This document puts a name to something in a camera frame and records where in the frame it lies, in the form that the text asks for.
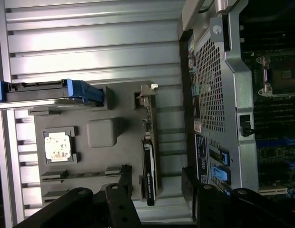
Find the grey parts rack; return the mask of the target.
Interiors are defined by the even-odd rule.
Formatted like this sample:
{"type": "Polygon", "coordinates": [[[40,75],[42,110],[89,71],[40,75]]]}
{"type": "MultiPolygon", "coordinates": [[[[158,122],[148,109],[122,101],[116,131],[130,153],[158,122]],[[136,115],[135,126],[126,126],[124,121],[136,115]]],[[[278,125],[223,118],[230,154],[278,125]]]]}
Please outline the grey parts rack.
{"type": "Polygon", "coordinates": [[[116,182],[123,165],[132,167],[132,196],[147,202],[142,146],[142,120],[147,113],[139,99],[142,85],[103,85],[103,107],[37,107],[29,111],[34,116],[43,205],[77,187],[96,192],[116,182]],[[71,157],[68,161],[50,162],[44,139],[49,133],[61,132],[70,137],[71,157]]]}

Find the silver CPU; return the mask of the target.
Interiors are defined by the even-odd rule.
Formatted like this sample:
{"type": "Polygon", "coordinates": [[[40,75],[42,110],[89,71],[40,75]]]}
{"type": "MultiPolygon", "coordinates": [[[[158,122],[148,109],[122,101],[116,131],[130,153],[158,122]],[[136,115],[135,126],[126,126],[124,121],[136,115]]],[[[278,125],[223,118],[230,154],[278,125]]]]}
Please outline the silver CPU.
{"type": "Polygon", "coordinates": [[[70,137],[64,132],[49,133],[44,139],[46,159],[50,162],[66,162],[71,157],[70,137]]]}

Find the blue expansion slot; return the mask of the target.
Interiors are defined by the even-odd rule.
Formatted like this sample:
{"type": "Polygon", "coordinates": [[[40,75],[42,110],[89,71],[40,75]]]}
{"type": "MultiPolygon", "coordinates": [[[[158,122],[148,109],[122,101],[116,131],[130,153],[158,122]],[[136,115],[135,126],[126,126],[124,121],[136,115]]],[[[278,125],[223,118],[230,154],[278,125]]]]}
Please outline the blue expansion slot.
{"type": "Polygon", "coordinates": [[[294,139],[281,139],[277,141],[278,146],[295,146],[295,138],[294,139]]]}

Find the green motherboard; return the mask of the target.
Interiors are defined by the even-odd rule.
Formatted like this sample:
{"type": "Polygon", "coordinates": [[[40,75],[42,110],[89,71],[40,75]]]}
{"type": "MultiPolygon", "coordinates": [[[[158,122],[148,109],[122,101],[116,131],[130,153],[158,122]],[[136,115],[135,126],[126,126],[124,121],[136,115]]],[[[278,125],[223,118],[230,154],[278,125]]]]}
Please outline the green motherboard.
{"type": "Polygon", "coordinates": [[[242,15],[240,37],[242,60],[252,73],[259,189],[295,188],[295,146],[277,145],[295,138],[295,96],[259,96],[261,73],[256,72],[258,57],[295,54],[295,18],[242,15]]]}

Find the black open PC case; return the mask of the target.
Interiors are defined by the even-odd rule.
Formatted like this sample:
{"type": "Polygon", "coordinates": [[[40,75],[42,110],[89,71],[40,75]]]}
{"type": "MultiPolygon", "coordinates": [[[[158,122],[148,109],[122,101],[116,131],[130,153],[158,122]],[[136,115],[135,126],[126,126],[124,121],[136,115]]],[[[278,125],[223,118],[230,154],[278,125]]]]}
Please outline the black open PC case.
{"type": "Polygon", "coordinates": [[[224,193],[247,188],[295,199],[295,188],[261,191],[252,73],[242,60],[240,17],[295,18],[295,0],[186,0],[178,24],[188,164],[224,193]]]}

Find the hard disk blue caddy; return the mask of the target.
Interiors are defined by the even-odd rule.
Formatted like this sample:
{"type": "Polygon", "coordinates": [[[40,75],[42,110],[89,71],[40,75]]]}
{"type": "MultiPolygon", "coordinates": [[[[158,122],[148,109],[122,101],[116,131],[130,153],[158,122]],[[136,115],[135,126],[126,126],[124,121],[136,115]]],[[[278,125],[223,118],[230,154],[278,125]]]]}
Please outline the hard disk blue caddy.
{"type": "Polygon", "coordinates": [[[0,81],[0,110],[34,107],[103,107],[105,92],[72,79],[36,83],[0,81]]]}

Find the CPU socket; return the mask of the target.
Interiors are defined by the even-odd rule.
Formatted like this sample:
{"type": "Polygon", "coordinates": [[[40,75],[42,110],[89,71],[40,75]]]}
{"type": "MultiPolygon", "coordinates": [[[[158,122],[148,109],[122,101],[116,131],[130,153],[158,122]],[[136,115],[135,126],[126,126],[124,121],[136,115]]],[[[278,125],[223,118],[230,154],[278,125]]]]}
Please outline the CPU socket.
{"type": "Polygon", "coordinates": [[[256,59],[256,64],[256,72],[261,73],[259,96],[295,96],[295,54],[264,55],[256,59]]]}

